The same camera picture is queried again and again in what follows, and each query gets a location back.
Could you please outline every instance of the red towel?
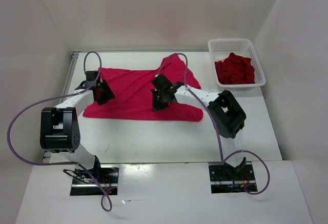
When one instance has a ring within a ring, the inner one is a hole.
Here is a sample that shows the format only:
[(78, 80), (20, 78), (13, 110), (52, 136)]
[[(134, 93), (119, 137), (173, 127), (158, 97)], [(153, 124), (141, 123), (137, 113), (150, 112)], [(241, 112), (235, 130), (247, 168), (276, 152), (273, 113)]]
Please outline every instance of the red towel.
[(230, 53), (223, 62), (215, 62), (216, 74), (219, 82), (224, 85), (254, 84), (254, 67), (251, 59)]
[[(179, 56), (172, 56), (164, 65), (161, 73), (172, 83), (183, 82), (185, 64)], [(97, 102), (87, 107), (84, 117), (112, 118), (130, 120), (186, 120), (200, 121), (203, 117), (201, 109), (170, 103), (165, 110), (152, 112), (151, 80), (157, 70), (126, 70), (102, 68), (104, 79), (115, 94), (115, 98), (99, 106)], [(187, 84), (200, 89), (193, 73), (188, 69)]]

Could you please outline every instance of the purple cable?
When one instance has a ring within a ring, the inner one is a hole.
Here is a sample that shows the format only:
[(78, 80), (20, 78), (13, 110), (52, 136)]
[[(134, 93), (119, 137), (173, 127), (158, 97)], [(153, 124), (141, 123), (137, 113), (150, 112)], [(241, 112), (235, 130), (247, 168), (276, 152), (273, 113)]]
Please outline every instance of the purple cable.
[(197, 96), (192, 90), (190, 90), (190, 89), (188, 88), (188, 86), (187, 86), (187, 71), (188, 71), (188, 59), (187, 59), (187, 56), (184, 55), (183, 53), (174, 53), (174, 54), (168, 56), (167, 59), (165, 59), (164, 63), (159, 67), (157, 74), (160, 73), (162, 67), (163, 67), (164, 64), (167, 62), (167, 60), (170, 59), (171, 56), (174, 56), (174, 55), (182, 55), (182, 56), (184, 56), (185, 59), (186, 59), (186, 69), (185, 69), (185, 71), (184, 71), (184, 85), (185, 85), (186, 89), (187, 89), (187, 90), (188, 90), (188, 91), (189, 91), (189, 92), (190, 92), (190, 93), (191, 93), (191, 94), (192, 94), (192, 95), (193, 95), (193, 96), (194, 96), (194, 97), (200, 102), (200, 104), (203, 106), (203, 108), (205, 109), (205, 111), (208, 113), (208, 115), (209, 115), (209, 117), (210, 117), (210, 119), (211, 119), (211, 121), (212, 121), (212, 124), (213, 124), (214, 129), (215, 129), (215, 132), (216, 132), (217, 141), (218, 141), (218, 143), (219, 143), (219, 150), (220, 150), (221, 162), (226, 162), (230, 157), (232, 157), (232, 156), (235, 155), (235, 154), (238, 154), (238, 153), (241, 153), (241, 152), (246, 152), (246, 153), (250, 153), (250, 154), (252, 154), (253, 156), (255, 156), (255, 157), (256, 157), (257, 159), (259, 159), (259, 161), (264, 165), (265, 170), (266, 170), (266, 172), (267, 172), (267, 174), (268, 174), (268, 180), (267, 180), (267, 183), (266, 183), (265, 187), (264, 187), (261, 191), (259, 191), (259, 192), (255, 192), (255, 193), (249, 192), (249, 191), (247, 190), (247, 187), (249, 187), (250, 185), (253, 185), (254, 183), (249, 184), (249, 185), (247, 185), (247, 186), (244, 188), (244, 189), (245, 189), (245, 192), (248, 193), (248, 194), (250, 194), (250, 195), (258, 195), (258, 194), (261, 194), (262, 192), (264, 192), (264, 191), (268, 188), (268, 186), (269, 186), (269, 184), (270, 184), (270, 179), (271, 179), (271, 177), (270, 177), (270, 172), (269, 172), (269, 169), (268, 169), (267, 165), (265, 164), (265, 162), (264, 162), (264, 161), (263, 161), (258, 155), (256, 155), (254, 152), (247, 151), (247, 150), (239, 150), (239, 151), (235, 151), (235, 152), (231, 153), (229, 156), (227, 156), (225, 159), (223, 159), (222, 142), (221, 142), (221, 138), (220, 138), (219, 129), (218, 129), (216, 123), (215, 123), (214, 117), (212, 116), (211, 112), (208, 110), (208, 108), (206, 107), (206, 105), (203, 103), (203, 101), (202, 101), (202, 100), (201, 100), (201, 99), (200, 99), (200, 98), (199, 98), (199, 97), (198, 97), (198, 96)]
[(176, 55), (181, 55), (185, 58), (186, 60), (186, 68), (184, 69), (184, 75), (183, 75), (183, 82), (184, 82), (184, 85), (187, 87), (187, 72), (188, 72), (188, 58), (186, 55), (184, 55), (183, 53), (173, 53), (171, 55), (169, 55), (164, 63), (162, 63), (159, 68), (158, 68), (158, 71), (157, 71), (157, 74), (156, 75), (159, 75), (160, 74), (160, 71), (162, 70), (162, 68), (164, 67), (164, 65), (166, 64), (166, 62), (172, 57), (172, 56), (176, 56)]
[(221, 158), (221, 161), (223, 161), (223, 149), (222, 149), (222, 142), (221, 142), (221, 138), (220, 138), (220, 133), (219, 133), (219, 129), (217, 127), (217, 124), (214, 120), (214, 117), (213, 115), (211, 114), (211, 112), (208, 110), (208, 108), (206, 107), (206, 105), (203, 103), (203, 101), (190, 89), (188, 89), (188, 91), (195, 97), (195, 99), (197, 99), (197, 101), (200, 102), (200, 104), (203, 106), (203, 108), (205, 109), (205, 111), (208, 113), (211, 121), (212, 121), (212, 124), (214, 126), (214, 129), (215, 129), (215, 133), (216, 133), (216, 137), (217, 137), (217, 141), (219, 143), (219, 150), (220, 150), (220, 158)]
[(247, 190), (247, 187), (249, 187), (250, 185), (254, 185), (255, 183), (248, 184), (246, 187), (244, 187), (245, 192), (247, 192), (248, 194), (251, 194), (251, 195), (258, 195), (258, 194), (261, 194), (262, 192), (264, 192), (264, 191), (268, 188), (268, 186), (269, 186), (269, 184), (270, 184), (270, 179), (271, 179), (271, 177), (270, 177), (270, 172), (269, 172), (269, 169), (268, 169), (267, 165), (265, 164), (265, 162), (264, 162), (264, 161), (263, 161), (258, 155), (256, 155), (254, 152), (251, 152), (251, 151), (240, 150), (240, 151), (235, 151), (235, 152), (231, 153), (229, 156), (227, 156), (227, 157), (223, 160), (223, 162), (226, 162), (230, 157), (232, 157), (232, 156), (235, 155), (235, 154), (241, 153), (241, 152), (246, 152), (246, 153), (250, 153), (250, 154), (252, 154), (252, 155), (255, 156), (257, 159), (259, 159), (259, 161), (260, 161), (260, 162), (263, 164), (263, 166), (265, 167), (266, 173), (268, 174), (268, 180), (266, 181), (267, 183), (265, 184), (264, 188), (263, 188), (261, 191), (259, 191), (259, 192), (249, 192), (249, 191)]
[[(23, 114), (25, 111), (27, 111), (28, 109), (36, 106), (36, 105), (39, 105), (39, 104), (42, 104), (44, 102), (47, 102), (47, 101), (51, 101), (51, 100), (55, 100), (55, 99), (60, 99), (60, 98), (65, 98), (65, 97), (73, 97), (73, 96), (76, 96), (76, 95), (80, 95), (81, 93), (84, 93), (88, 90), (91, 89), (91, 87), (97, 82), (97, 80), (99, 79), (100, 77), (100, 73), (101, 73), (101, 58), (99, 56), (99, 54), (95, 51), (90, 51), (86, 54), (85, 58), (84, 58), (84, 68), (85, 68), (85, 64), (86, 64), (86, 60), (87, 60), (87, 57), (89, 56), (89, 54), (91, 53), (94, 53), (97, 55), (98, 59), (99, 59), (99, 69), (98, 69), (98, 74), (97, 74), (97, 77), (96, 79), (93, 81), (93, 83), (86, 89), (82, 90), (81, 92), (79, 93), (72, 93), (72, 94), (67, 94), (67, 95), (63, 95), (63, 96), (57, 96), (57, 97), (50, 97), (50, 98), (46, 98), (46, 99), (43, 99), (43, 100), (40, 100), (38, 102), (35, 102), (31, 105), (28, 105), (26, 106), (25, 108), (23, 108), (21, 111), (19, 111), (15, 116), (14, 118), (12, 119), (12, 121), (10, 122), (9, 126), (8, 126), (8, 129), (7, 129), (7, 143), (8, 143), (8, 146), (9, 146), (9, 149), (11, 150), (11, 152), (21, 161), (27, 163), (27, 164), (30, 164), (30, 165), (34, 165), (34, 166), (50, 166), (50, 165), (75, 165), (77, 164), (76, 162), (67, 162), (67, 161), (63, 161), (63, 162), (52, 162), (52, 163), (42, 163), (42, 162), (33, 162), (33, 161), (29, 161), (29, 160), (26, 160), (25, 158), (21, 157), (16, 151), (15, 149), (13, 148), (12, 146), (12, 143), (11, 143), (11, 140), (10, 140), (10, 131), (12, 129), (12, 126), (14, 124), (14, 122), (20, 117), (21, 114)], [(101, 191), (104, 193), (103, 197), (101, 198), (101, 207), (103, 210), (107, 211), (107, 212), (110, 212), (112, 210), (112, 202), (110, 200), (110, 197), (108, 195), (108, 193), (103, 189), (103, 187), (99, 184), (99, 182), (93, 177), (93, 175), (85, 168), (83, 167), (82, 165), (79, 164), (79, 166), (83, 169), (85, 169), (86, 173), (95, 181), (95, 183), (99, 186), (99, 188), (101, 189)], [(104, 197), (106, 197), (110, 203), (110, 209), (106, 209), (103, 205), (103, 199)]]

